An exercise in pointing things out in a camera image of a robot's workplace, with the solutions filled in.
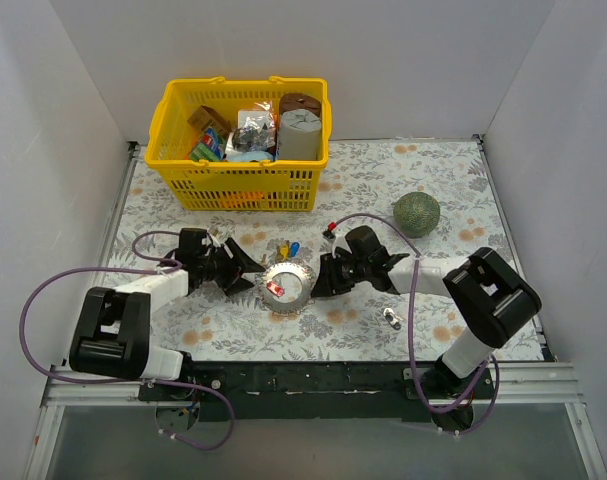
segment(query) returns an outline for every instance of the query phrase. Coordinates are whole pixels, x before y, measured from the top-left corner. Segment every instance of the blue object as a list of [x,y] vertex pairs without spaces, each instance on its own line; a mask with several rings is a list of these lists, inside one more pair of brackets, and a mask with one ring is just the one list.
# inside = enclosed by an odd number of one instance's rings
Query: blue object
[[267,152],[245,152],[236,155],[228,155],[227,161],[230,163],[234,162],[260,162],[262,160],[274,161],[274,157]]
[[299,242],[294,242],[292,245],[290,245],[290,258],[296,256],[300,246],[301,245],[299,245]]

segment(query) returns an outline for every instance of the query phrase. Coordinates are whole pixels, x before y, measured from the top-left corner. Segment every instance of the yellow object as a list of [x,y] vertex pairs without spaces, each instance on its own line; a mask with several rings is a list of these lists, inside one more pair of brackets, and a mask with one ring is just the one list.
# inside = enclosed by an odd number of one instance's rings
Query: yellow object
[[[254,102],[272,101],[278,111],[278,101],[286,93],[305,93],[322,104],[318,160],[228,163],[185,159],[194,146],[194,129],[187,120],[198,107],[212,107],[233,121],[239,108]],[[168,83],[156,107],[145,162],[159,172],[187,210],[310,211],[328,162],[331,132],[332,108],[323,79],[179,79]]]
[[281,245],[279,248],[279,255],[283,257],[283,260],[287,260],[287,257],[290,255],[289,245]]

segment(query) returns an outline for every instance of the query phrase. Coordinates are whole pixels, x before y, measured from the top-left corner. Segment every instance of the cable connector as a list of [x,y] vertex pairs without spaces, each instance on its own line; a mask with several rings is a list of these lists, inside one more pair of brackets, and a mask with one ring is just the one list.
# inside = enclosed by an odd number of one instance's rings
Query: cable connector
[[336,223],[331,222],[328,226],[327,226],[327,230],[325,230],[323,232],[323,236],[327,239],[327,240],[334,240],[336,238],[336,235],[334,235],[333,230],[336,228]]
[[163,265],[159,264],[156,267],[154,267],[154,271],[156,271],[157,275],[165,275],[165,276],[167,276],[167,270],[168,270],[167,265],[163,266]]

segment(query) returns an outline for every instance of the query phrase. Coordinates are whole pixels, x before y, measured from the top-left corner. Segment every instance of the table surface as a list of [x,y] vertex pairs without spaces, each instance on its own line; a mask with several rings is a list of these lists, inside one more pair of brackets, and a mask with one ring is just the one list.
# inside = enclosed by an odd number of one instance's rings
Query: table surface
[[[468,255],[489,245],[513,261],[475,142],[331,142],[330,162],[309,213],[184,210],[161,177],[147,168],[143,155],[144,149],[135,160],[110,266],[150,267],[130,248],[142,232],[213,226],[220,239],[234,237],[257,261],[265,256],[269,262],[286,240],[299,242],[296,258],[318,273],[319,257],[329,251],[321,236],[328,223],[355,212],[391,219],[393,202],[416,190],[433,195],[441,205],[436,230],[416,241],[424,256]],[[393,231],[374,220],[353,219],[337,231],[361,224],[370,225],[390,253],[409,251]],[[156,236],[141,242],[141,247],[165,254],[176,247],[176,237]],[[131,280],[131,275],[110,274],[104,284]],[[226,298],[214,284],[205,284],[158,311],[152,318],[151,338],[200,360],[406,360],[407,325],[393,330],[382,318],[385,307],[406,318],[408,296],[379,293],[362,283],[348,294],[313,301],[300,315],[280,317],[260,302],[256,288]],[[453,302],[434,295],[417,295],[415,322],[420,360],[438,358],[465,327]],[[497,353],[501,360],[541,360],[532,322]]]

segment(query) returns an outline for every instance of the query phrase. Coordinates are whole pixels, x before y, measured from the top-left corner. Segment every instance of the colorful items in basket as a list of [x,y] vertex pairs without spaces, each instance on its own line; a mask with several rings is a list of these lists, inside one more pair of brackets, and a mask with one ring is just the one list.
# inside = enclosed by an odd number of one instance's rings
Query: colorful items in basket
[[263,192],[228,193],[223,195],[221,207],[249,210],[257,201],[263,200],[264,196]]
[[200,140],[188,154],[190,160],[199,161],[201,158],[210,162],[220,162],[225,155],[225,149],[220,141],[218,133],[213,128],[208,128]]
[[241,109],[237,115],[238,128],[228,138],[225,148],[228,162],[274,160],[276,121],[272,102],[254,104],[252,109]]
[[214,108],[200,106],[188,119],[198,140],[187,158],[234,163],[273,162],[276,158],[316,160],[321,142],[321,102],[302,93],[285,94],[279,112],[277,122],[271,101],[242,107],[233,129]]
[[198,133],[199,139],[187,157],[198,161],[202,158],[210,162],[220,162],[225,155],[225,143],[232,131],[227,122],[212,107],[201,106],[187,121]]

